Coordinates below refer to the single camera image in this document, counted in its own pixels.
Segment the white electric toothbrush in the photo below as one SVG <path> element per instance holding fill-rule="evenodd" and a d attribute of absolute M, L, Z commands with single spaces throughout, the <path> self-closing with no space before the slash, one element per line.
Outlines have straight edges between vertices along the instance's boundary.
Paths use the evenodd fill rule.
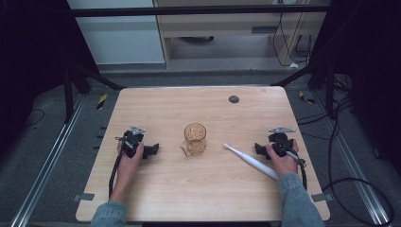
<path fill-rule="evenodd" d="M 262 164 L 261 162 L 259 162 L 258 160 L 254 159 L 252 156 L 237 150 L 236 148 L 231 147 L 230 145 L 224 143 L 223 146 L 230 150 L 231 152 L 235 153 L 238 157 L 240 157 L 242 160 L 244 160 L 246 163 L 248 163 L 249 165 L 255 167 L 256 169 L 258 169 L 259 171 L 263 172 L 264 174 L 268 175 L 269 177 L 271 177 L 274 180 L 278 180 L 279 176 L 278 174 L 270 167 L 265 166 L 264 164 Z"/>

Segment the person's right hand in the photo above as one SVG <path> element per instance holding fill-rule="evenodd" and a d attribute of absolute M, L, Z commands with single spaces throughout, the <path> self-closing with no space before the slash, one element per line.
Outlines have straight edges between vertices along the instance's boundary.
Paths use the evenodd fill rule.
<path fill-rule="evenodd" d="M 280 157 L 276 154 L 271 145 L 266 145 L 266 151 L 271 158 L 273 169 L 279 177 L 289 173 L 298 173 L 298 164 L 290 156 Z"/>

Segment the light wooden desk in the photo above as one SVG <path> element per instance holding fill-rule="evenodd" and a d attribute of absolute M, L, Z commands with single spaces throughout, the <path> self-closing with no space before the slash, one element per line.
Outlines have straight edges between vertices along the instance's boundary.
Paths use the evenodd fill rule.
<path fill-rule="evenodd" d="M 319 5 L 331 0 L 152 0 L 156 8 L 248 5 Z M 292 52 L 300 37 L 317 35 L 323 12 L 233 13 L 160 15 L 159 30 L 164 40 L 180 37 L 268 35 L 283 65 L 293 62 Z"/>

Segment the black curtain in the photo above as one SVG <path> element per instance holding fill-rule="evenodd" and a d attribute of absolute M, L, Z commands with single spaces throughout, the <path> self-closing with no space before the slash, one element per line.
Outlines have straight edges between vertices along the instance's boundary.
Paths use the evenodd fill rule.
<path fill-rule="evenodd" d="M 352 79 L 351 98 L 401 177 L 401 0 L 331 0 L 312 57 Z"/>
<path fill-rule="evenodd" d="M 77 64 L 97 72 L 67 0 L 0 0 L 0 161 L 8 158 L 41 93 L 63 84 L 64 44 Z"/>

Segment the person's left hand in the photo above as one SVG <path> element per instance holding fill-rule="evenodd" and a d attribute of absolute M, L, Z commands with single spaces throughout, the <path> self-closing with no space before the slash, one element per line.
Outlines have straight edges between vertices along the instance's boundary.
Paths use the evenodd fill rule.
<path fill-rule="evenodd" d="M 143 152 L 144 143 L 139 142 L 136 148 L 136 153 L 132 158 L 130 158 L 127 154 L 122 155 L 119 166 L 117 168 L 117 184 L 131 184 L 133 177 L 140 166 Z"/>

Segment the white cabinet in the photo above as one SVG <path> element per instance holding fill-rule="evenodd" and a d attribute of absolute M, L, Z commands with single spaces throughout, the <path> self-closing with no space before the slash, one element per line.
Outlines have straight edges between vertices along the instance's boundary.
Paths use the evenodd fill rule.
<path fill-rule="evenodd" d="M 71 9 L 153 8 L 152 0 L 67 0 Z M 77 17 L 97 65 L 164 63 L 155 16 Z"/>

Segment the yellow black tape strip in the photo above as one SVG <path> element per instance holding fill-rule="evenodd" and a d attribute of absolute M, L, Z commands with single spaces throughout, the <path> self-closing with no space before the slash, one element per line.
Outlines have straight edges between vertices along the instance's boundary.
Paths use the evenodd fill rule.
<path fill-rule="evenodd" d="M 304 102 L 308 103 L 308 104 L 315 104 L 315 98 L 313 96 L 313 94 L 310 91 L 300 91 L 299 92 L 299 97 L 301 100 L 303 100 Z"/>
<path fill-rule="evenodd" d="M 97 109 L 97 110 L 101 110 L 101 109 L 103 108 L 104 103 L 105 103 L 107 97 L 108 97 L 108 94 L 106 94 L 106 93 L 105 93 L 105 94 L 102 94 L 102 95 L 100 96 L 99 101 L 98 101 L 98 103 L 97 103 L 97 105 L 96 105 L 96 109 Z"/>

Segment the black horizontal bar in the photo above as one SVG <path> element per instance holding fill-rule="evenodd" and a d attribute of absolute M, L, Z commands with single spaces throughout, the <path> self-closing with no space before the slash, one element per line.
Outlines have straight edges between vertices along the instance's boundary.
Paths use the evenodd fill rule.
<path fill-rule="evenodd" d="M 248 6 L 198 6 L 127 9 L 72 9 L 75 17 L 195 15 L 233 13 L 281 13 L 281 12 L 326 12 L 330 5 L 248 5 Z"/>

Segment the clear glass mug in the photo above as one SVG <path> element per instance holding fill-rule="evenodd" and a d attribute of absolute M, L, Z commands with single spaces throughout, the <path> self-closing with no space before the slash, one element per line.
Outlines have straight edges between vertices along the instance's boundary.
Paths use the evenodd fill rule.
<path fill-rule="evenodd" d="M 184 140 L 180 145 L 186 157 L 201 154 L 206 149 L 206 128 L 200 123 L 191 123 L 183 131 Z"/>

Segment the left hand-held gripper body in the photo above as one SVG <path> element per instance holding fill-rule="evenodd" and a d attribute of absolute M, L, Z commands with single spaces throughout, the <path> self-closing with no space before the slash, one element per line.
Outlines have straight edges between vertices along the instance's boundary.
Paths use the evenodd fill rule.
<path fill-rule="evenodd" d="M 145 130 L 132 126 L 131 130 L 125 131 L 122 137 L 115 137 L 115 140 L 121 142 L 117 158 L 120 159 L 123 154 L 132 158 L 136 154 L 139 143 L 143 141 L 144 132 Z"/>

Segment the aluminium floor rail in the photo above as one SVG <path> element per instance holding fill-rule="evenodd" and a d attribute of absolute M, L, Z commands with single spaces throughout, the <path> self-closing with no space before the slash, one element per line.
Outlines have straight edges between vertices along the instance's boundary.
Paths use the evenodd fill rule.
<path fill-rule="evenodd" d="M 48 179 L 51 176 L 60 155 L 62 154 L 62 151 L 71 134 L 71 131 L 76 125 L 86 97 L 87 95 L 78 95 L 78 99 L 73 106 L 72 115 L 63 124 L 56 141 L 49 151 L 49 154 L 47 155 L 44 164 L 35 179 L 35 182 L 31 186 L 24 202 L 12 219 L 9 227 L 26 227 L 41 195 L 43 194 Z"/>
<path fill-rule="evenodd" d="M 345 141 L 345 138 L 340 131 L 338 116 L 339 110 L 345 108 L 349 103 L 349 99 L 341 99 L 338 105 L 334 107 L 334 118 L 331 118 L 327 111 L 325 110 L 325 99 L 323 95 L 319 93 L 314 93 L 317 105 L 323 112 L 324 122 L 327 124 L 328 128 L 331 130 L 328 146 L 328 180 L 329 184 L 326 189 L 329 189 L 332 196 L 336 200 L 337 204 L 341 209 L 346 212 L 353 219 L 366 226 L 371 227 L 392 227 L 392 222 L 394 218 L 394 210 L 391 203 L 387 200 L 387 197 L 381 193 L 378 188 L 375 188 L 371 184 L 365 173 L 362 171 L 360 165 L 358 164 L 356 158 L 351 153 L 351 150 Z M 340 177 L 334 180 L 332 175 L 332 154 L 333 151 L 337 151 L 345 167 L 348 171 L 348 177 Z M 369 214 L 369 219 L 364 219 L 354 214 L 350 208 L 348 208 L 339 198 L 339 194 L 336 192 L 335 186 L 339 183 L 352 183 L 362 200 L 362 204 Z"/>

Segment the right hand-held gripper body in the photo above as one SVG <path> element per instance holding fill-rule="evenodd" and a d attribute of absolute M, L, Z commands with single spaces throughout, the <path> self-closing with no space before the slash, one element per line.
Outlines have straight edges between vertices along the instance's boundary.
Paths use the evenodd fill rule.
<path fill-rule="evenodd" d="M 289 139 L 284 132 L 274 132 L 268 136 L 271 147 L 279 157 L 288 154 L 295 155 L 293 139 Z"/>

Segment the black metal stand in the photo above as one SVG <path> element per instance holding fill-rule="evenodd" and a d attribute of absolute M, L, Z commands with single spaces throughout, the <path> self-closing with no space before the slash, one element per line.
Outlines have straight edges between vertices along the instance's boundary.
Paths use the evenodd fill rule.
<path fill-rule="evenodd" d="M 89 94 L 92 87 L 87 81 L 87 77 L 100 82 L 103 85 L 113 89 L 122 90 L 124 86 L 118 85 L 108 79 L 102 77 L 99 73 L 87 69 L 81 65 L 68 66 L 65 73 L 63 74 L 64 82 L 64 98 L 65 98 L 65 122 L 68 123 L 73 116 L 74 106 L 73 106 L 73 89 L 75 86 L 80 94 Z"/>
<path fill-rule="evenodd" d="M 307 83 L 307 86 L 311 90 L 320 88 L 325 84 L 325 110 L 331 118 L 334 118 L 334 68 L 332 67 L 330 60 L 313 60 L 304 67 L 298 70 L 291 76 L 282 79 L 272 84 L 272 86 L 285 87 L 292 81 L 310 74 L 311 77 Z"/>

